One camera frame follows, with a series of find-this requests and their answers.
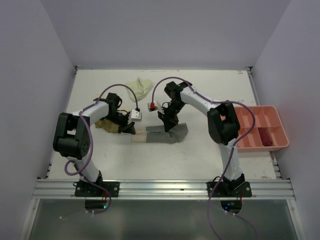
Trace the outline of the grey and cream underwear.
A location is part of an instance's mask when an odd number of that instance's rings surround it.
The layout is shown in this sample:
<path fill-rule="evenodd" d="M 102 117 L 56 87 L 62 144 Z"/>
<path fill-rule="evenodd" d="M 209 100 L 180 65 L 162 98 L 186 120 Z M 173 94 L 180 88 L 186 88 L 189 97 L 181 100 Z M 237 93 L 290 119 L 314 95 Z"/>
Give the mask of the grey and cream underwear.
<path fill-rule="evenodd" d="M 139 127 L 135 131 L 136 134 L 131 136 L 132 143 L 162 144 L 175 144 L 182 142 L 189 132 L 186 123 L 178 124 L 168 132 L 165 132 L 163 125 Z"/>

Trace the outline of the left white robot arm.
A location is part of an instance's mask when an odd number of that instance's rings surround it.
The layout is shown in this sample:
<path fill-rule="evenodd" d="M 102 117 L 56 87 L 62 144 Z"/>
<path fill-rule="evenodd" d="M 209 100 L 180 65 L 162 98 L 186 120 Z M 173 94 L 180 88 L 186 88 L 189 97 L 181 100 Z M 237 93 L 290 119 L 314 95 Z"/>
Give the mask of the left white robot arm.
<path fill-rule="evenodd" d="M 87 183 L 86 190 L 92 196 L 103 193 L 101 171 L 92 161 L 94 143 L 91 126 L 100 120 L 108 120 L 117 126 L 117 133 L 134 135 L 135 123 L 131 112 L 118 111 L 122 99 L 115 93 L 106 98 L 96 98 L 93 103 L 73 113 L 62 112 L 58 116 L 53 138 L 53 150 L 67 159 L 64 172 L 68 176 L 79 176 Z"/>

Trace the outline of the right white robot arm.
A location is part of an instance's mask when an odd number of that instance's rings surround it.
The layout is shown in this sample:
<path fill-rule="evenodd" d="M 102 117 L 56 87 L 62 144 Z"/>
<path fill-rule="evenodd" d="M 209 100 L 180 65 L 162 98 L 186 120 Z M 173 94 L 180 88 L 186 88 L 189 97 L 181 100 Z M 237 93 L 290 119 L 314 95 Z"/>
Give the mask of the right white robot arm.
<path fill-rule="evenodd" d="M 192 91 L 186 82 L 176 84 L 171 81 L 166 84 L 164 92 L 171 99 L 167 107 L 158 111 L 164 130 L 169 132 L 178 125 L 178 113 L 185 105 L 203 113 L 207 117 L 209 136 L 219 146 L 223 165 L 222 181 L 216 184 L 216 190 L 224 192 L 227 196 L 235 196 L 241 190 L 245 177 L 240 167 L 238 151 L 233 146 L 240 130 L 234 106 L 231 103 L 207 101 Z"/>

